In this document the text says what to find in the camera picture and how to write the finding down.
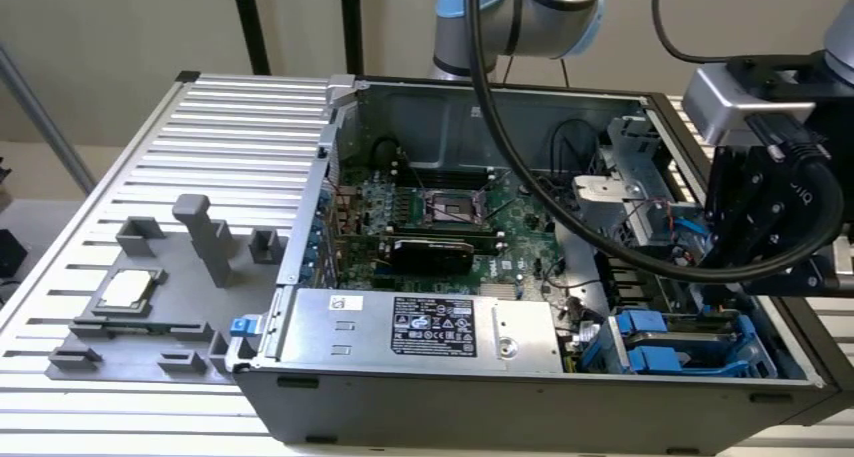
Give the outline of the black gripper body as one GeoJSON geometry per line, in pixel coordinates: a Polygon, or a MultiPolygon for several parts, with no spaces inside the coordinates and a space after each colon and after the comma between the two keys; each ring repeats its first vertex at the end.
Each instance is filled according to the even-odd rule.
{"type": "Polygon", "coordinates": [[[842,227],[842,186],[830,161],[815,146],[783,149],[783,159],[761,155],[762,186],[751,205],[750,259],[807,260],[842,227]]]}

